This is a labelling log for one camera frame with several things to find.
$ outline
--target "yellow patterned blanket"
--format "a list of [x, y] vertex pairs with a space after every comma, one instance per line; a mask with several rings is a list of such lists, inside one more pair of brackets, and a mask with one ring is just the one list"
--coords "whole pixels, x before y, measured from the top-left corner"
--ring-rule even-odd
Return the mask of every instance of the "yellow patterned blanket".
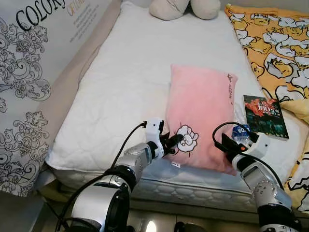
[[[309, 14], [278, 8], [225, 7], [268, 98], [309, 123]], [[285, 183], [293, 206], [309, 211], [309, 138]]]

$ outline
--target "white mattress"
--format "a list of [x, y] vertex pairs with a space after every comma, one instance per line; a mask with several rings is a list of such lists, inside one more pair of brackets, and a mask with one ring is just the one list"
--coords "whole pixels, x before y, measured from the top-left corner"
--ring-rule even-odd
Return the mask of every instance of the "white mattress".
[[[113, 30], [80, 82], [74, 103], [46, 159], [60, 181], [76, 188], [103, 172], [132, 128], [150, 117], [165, 117], [172, 63], [235, 74], [239, 78], [235, 102], [239, 105], [243, 105], [244, 94], [263, 95], [224, 12], [210, 21], [191, 14], [161, 21], [151, 17], [147, 8], [123, 3]], [[290, 139], [286, 142], [271, 139], [263, 158], [283, 181], [301, 154], [309, 131], [305, 123], [288, 113], [285, 123]], [[143, 140], [144, 130], [140, 129], [126, 147]], [[163, 196], [170, 185], [249, 193], [239, 175], [190, 167], [178, 169], [164, 159], [154, 161], [145, 170], [136, 190], [136, 197], [151, 199], [151, 195], [143, 192], [144, 183], [162, 186], [159, 192]], [[165, 194], [166, 199], [172, 192]]]

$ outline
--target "plush toy legs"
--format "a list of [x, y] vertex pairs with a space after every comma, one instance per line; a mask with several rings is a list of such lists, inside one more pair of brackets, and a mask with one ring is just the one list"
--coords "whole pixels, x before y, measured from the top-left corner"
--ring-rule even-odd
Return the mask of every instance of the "plush toy legs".
[[190, 0], [152, 0], [149, 13], [163, 20], [173, 20], [183, 15]]
[[[149, 13], [163, 20], [173, 20], [183, 15], [190, 0], [152, 0]], [[201, 19], [212, 19], [220, 10], [219, 0], [191, 0], [194, 14]]]

